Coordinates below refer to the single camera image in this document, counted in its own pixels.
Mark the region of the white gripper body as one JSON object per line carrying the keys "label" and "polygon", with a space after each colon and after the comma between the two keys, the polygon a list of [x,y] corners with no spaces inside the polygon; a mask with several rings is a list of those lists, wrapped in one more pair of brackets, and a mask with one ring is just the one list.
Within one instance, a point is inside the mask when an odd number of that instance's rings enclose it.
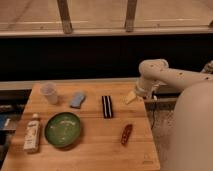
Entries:
{"label": "white gripper body", "polygon": [[152,93],[159,87],[158,81],[149,80],[143,77],[139,77],[135,85],[135,93],[137,96],[151,99]]}

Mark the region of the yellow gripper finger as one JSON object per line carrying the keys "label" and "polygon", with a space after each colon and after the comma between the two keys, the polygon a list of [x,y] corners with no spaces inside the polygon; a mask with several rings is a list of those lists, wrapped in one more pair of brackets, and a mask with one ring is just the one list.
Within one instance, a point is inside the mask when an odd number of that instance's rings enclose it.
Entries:
{"label": "yellow gripper finger", "polygon": [[134,101],[137,98],[136,93],[134,91],[130,91],[126,96],[125,96],[125,103],[130,104],[132,101]]}

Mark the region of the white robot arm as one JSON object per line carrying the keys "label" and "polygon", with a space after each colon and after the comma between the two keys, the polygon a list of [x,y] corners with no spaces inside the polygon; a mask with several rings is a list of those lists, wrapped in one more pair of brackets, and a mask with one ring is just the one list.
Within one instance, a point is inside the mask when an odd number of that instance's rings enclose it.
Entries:
{"label": "white robot arm", "polygon": [[126,104],[150,98],[160,82],[180,91],[164,171],[213,171],[213,74],[170,68],[165,59],[143,60],[139,73]]}

